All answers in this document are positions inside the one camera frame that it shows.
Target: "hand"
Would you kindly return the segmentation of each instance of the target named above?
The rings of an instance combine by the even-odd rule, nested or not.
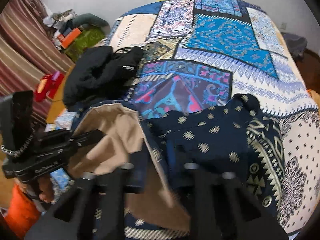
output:
[[[17,178],[15,179],[15,182],[19,186],[20,190],[24,193],[27,193],[27,185],[21,183]],[[41,190],[41,193],[39,194],[39,199],[50,203],[54,199],[54,192],[52,188],[52,182],[50,180],[50,174],[45,174],[38,178],[39,183],[39,189]]]

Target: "curtain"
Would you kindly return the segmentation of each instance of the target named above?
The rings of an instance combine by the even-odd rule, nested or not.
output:
[[[34,90],[45,74],[73,65],[48,39],[46,16],[41,0],[10,0],[0,14],[0,96]],[[33,117],[44,123],[50,104],[34,102]]]

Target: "wall outlet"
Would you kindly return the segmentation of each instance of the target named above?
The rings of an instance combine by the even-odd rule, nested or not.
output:
[[[285,30],[287,28],[287,23],[281,23],[280,29]]]

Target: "patchwork bedspread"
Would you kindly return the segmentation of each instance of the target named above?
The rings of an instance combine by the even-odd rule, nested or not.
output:
[[[114,51],[145,49],[138,76],[124,97],[145,119],[169,110],[191,113],[225,105],[236,93],[258,98],[262,111],[279,122],[285,176],[279,188],[278,170],[261,183],[250,169],[253,180],[248,184],[257,197],[266,185],[274,185],[278,222],[294,238],[320,198],[320,121],[317,104],[268,15],[241,0],[160,1],[122,15],[105,45]],[[185,236],[135,220],[129,212],[128,221],[135,226],[126,227],[127,238]]]

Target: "patchwork quilt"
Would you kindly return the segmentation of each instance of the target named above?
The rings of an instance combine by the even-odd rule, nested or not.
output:
[[[285,175],[272,192],[279,201],[276,219],[290,238],[301,231],[320,198],[318,107],[281,33],[259,6],[242,0],[155,2],[122,15],[104,42],[114,51],[145,49],[124,97],[144,119],[223,106],[236,93],[254,95],[262,111],[278,121],[283,140]],[[253,169],[248,172],[258,198],[280,177],[276,171],[261,183]],[[185,236],[135,220],[130,212],[126,221],[134,223],[125,229],[127,238]]]

